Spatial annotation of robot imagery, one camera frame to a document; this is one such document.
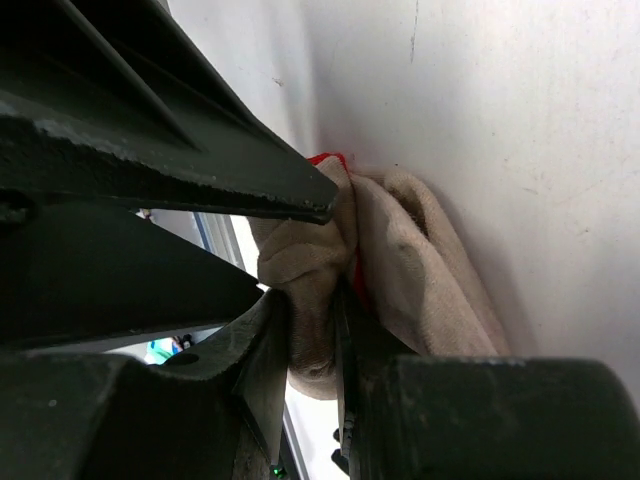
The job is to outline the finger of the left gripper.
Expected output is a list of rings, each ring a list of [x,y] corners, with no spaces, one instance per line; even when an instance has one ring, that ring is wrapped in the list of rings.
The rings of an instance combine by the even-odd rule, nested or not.
[[[337,198],[155,1],[2,3],[1,187],[316,224]]]
[[[1,230],[1,342],[60,345],[221,325],[256,280],[118,208],[62,204]]]

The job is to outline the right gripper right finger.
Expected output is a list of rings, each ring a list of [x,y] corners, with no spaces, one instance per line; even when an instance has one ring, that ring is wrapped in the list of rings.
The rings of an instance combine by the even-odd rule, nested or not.
[[[353,479],[635,479],[639,417],[585,359],[423,357],[340,281],[341,453]]]

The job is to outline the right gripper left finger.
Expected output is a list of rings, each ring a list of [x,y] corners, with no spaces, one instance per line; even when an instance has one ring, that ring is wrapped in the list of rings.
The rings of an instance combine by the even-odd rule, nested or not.
[[[114,354],[1,359],[5,479],[266,479],[279,458],[286,297],[159,366]]]

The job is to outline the beige and red reindeer sock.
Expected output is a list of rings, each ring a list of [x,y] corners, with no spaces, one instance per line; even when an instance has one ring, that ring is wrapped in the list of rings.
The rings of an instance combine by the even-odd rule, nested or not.
[[[289,381],[296,390],[318,400],[337,396],[329,306],[340,279],[422,355],[509,354],[480,277],[421,180],[400,169],[353,173],[336,153],[311,162],[338,188],[328,223],[249,222],[259,280],[291,304]]]

